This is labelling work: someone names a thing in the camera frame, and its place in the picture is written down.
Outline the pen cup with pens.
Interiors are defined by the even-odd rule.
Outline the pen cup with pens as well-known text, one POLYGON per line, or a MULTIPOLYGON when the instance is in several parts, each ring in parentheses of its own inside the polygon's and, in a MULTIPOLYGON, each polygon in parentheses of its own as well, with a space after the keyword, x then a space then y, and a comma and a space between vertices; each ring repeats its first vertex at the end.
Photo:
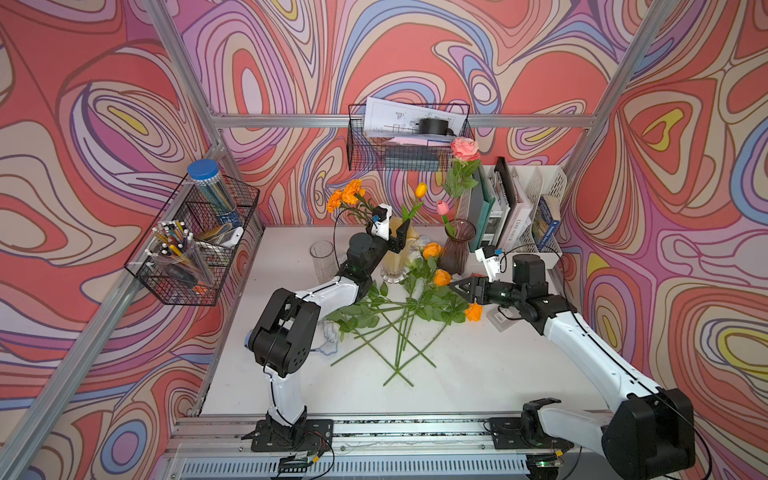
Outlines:
POLYGON ((152 227, 145 253, 153 265, 174 279, 193 287, 214 285, 213 273, 201 248, 182 221, 160 221, 152 227))

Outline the orange rose flower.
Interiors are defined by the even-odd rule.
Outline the orange rose flower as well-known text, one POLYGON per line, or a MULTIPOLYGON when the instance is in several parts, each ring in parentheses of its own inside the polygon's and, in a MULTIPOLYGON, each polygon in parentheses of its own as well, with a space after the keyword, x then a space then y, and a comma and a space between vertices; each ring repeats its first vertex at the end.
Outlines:
POLYGON ((442 269, 437 269, 433 278, 436 286, 448 286, 452 282, 452 275, 442 269))
POLYGON ((422 257, 425 260, 430 258, 439 258, 442 253, 442 246, 438 243, 432 242, 427 244, 422 250, 422 257))

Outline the purple ribbed glass vase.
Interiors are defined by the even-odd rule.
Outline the purple ribbed glass vase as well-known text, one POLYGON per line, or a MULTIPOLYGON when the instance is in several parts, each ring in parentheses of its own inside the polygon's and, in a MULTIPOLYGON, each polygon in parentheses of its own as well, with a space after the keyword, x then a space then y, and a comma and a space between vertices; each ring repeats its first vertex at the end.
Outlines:
POLYGON ((462 275, 469 256, 469 243, 476 228, 465 219, 450 220, 445 226, 447 239, 438 261, 438 267, 451 275, 462 275))

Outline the white plastic file organizer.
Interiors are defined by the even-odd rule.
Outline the white plastic file organizer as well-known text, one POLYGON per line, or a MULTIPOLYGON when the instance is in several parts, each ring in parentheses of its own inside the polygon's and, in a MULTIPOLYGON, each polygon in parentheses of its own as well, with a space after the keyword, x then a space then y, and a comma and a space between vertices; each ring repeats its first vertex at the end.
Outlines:
POLYGON ((548 269, 554 268, 562 250, 554 227, 534 234, 540 215, 540 199, 545 196, 562 202, 568 184, 559 166, 515 166, 499 157, 473 174, 477 185, 458 201, 457 217, 475 227, 469 249, 495 246, 510 253, 537 254, 548 269))

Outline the white paper sheets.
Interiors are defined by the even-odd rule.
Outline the white paper sheets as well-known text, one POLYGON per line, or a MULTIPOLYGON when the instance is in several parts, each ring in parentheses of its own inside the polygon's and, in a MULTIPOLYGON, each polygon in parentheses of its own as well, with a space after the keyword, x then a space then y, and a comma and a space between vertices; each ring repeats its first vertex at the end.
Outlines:
POLYGON ((426 108, 378 98, 366 100, 363 133, 369 138, 388 139, 391 143, 419 146, 447 146, 459 136, 468 115, 426 108), (417 122, 422 118, 441 118, 450 122, 450 136, 419 135, 417 122))

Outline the orange marigold flower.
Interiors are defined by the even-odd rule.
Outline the orange marigold flower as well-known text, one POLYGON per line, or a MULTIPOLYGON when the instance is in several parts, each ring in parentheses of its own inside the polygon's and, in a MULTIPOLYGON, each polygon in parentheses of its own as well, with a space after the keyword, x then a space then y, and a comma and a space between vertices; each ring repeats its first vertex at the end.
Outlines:
POLYGON ((343 206, 343 191, 336 190, 328 199, 326 210, 329 214, 334 213, 343 206))
POLYGON ((341 208, 350 218, 367 224, 373 214, 373 206, 366 198, 366 190, 360 179, 352 180, 341 190, 341 208))

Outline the metal base rail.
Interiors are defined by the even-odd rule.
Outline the metal base rail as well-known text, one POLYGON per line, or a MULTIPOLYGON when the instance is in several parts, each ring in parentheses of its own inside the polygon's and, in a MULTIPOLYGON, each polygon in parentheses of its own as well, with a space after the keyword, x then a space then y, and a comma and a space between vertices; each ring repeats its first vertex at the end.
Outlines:
POLYGON ((615 479, 586 447, 531 447, 516 412, 333 415, 329 450, 254 452, 258 417, 202 415, 172 430, 154 479, 615 479))

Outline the black tape roll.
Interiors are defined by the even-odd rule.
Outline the black tape roll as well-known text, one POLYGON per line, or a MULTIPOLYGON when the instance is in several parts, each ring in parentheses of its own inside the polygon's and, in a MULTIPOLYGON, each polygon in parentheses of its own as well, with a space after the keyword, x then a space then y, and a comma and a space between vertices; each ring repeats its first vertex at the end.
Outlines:
POLYGON ((428 117, 417 122, 417 133, 419 135, 450 136, 453 131, 448 120, 428 117))

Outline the large pink rose flower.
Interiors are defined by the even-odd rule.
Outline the large pink rose flower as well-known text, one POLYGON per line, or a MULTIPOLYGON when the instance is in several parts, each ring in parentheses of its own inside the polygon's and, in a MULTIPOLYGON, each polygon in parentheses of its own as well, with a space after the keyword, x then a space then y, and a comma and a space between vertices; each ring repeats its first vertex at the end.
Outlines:
POLYGON ((459 199, 466 191, 471 191, 478 184, 474 178, 481 165, 477 142, 467 137, 457 137, 451 143, 453 159, 447 172, 444 190, 459 199))

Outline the clear glass vase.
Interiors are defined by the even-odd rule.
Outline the clear glass vase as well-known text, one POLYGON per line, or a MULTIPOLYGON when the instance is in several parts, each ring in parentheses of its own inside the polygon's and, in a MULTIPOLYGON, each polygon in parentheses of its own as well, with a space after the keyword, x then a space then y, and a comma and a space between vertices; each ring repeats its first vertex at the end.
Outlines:
POLYGON ((318 283, 332 280, 339 269, 334 244, 328 240, 316 241, 310 246, 309 253, 318 283))

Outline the pink tulip flower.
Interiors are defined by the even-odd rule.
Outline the pink tulip flower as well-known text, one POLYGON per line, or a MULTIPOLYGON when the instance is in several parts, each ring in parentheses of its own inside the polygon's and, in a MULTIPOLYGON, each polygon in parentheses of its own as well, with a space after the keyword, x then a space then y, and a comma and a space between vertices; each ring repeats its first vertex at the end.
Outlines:
POLYGON ((451 212, 449 205, 444 201, 439 201, 437 203, 437 212, 443 221, 447 235, 449 237, 453 237, 455 235, 455 228, 452 225, 451 220, 449 219, 449 214, 451 212))

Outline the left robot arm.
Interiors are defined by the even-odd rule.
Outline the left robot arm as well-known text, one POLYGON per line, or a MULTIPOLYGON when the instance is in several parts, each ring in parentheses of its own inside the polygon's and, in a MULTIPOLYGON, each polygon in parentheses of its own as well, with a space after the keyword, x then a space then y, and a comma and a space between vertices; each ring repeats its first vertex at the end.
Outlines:
POLYGON ((373 209, 366 229, 350 239, 347 259, 329 281, 294 293, 275 290, 245 347, 269 380, 269 408, 251 434, 252 449, 272 445, 297 447, 317 436, 319 445, 330 444, 327 435, 307 424, 307 407, 301 398, 299 370, 306 362, 318 322, 362 300, 373 285, 372 274, 389 252, 401 252, 407 242, 410 221, 391 226, 392 207, 373 209))

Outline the blue paperback book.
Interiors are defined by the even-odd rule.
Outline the blue paperback book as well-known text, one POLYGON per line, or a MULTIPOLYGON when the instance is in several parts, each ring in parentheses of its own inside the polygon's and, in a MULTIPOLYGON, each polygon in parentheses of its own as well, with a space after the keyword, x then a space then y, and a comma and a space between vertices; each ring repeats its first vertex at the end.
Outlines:
POLYGON ((542 195, 531 226, 536 249, 543 251, 557 232, 562 221, 560 200, 552 195, 542 195))

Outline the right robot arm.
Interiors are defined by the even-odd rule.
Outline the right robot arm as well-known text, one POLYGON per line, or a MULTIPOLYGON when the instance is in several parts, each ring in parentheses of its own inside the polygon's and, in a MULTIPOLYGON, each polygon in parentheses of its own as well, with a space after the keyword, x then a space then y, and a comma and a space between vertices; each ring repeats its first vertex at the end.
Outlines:
POLYGON ((654 479, 696 461, 694 407, 679 389, 665 389, 614 351, 564 296, 550 292, 537 254, 512 259, 512 279, 499 280, 495 252, 477 253, 486 273, 450 283, 470 304, 512 307, 556 345, 597 389, 606 413, 566 407, 555 398, 527 402, 520 436, 531 446, 560 439, 603 456, 623 479, 654 479))

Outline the yellow fluted glass vase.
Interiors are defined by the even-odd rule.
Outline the yellow fluted glass vase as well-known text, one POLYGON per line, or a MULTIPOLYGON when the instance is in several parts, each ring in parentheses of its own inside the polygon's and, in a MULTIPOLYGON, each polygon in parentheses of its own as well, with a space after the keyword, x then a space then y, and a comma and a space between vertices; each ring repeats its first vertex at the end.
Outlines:
POLYGON ((390 284, 399 283, 406 276, 405 267, 420 235, 413 226, 408 227, 405 245, 397 253, 388 251, 381 262, 382 279, 390 284))

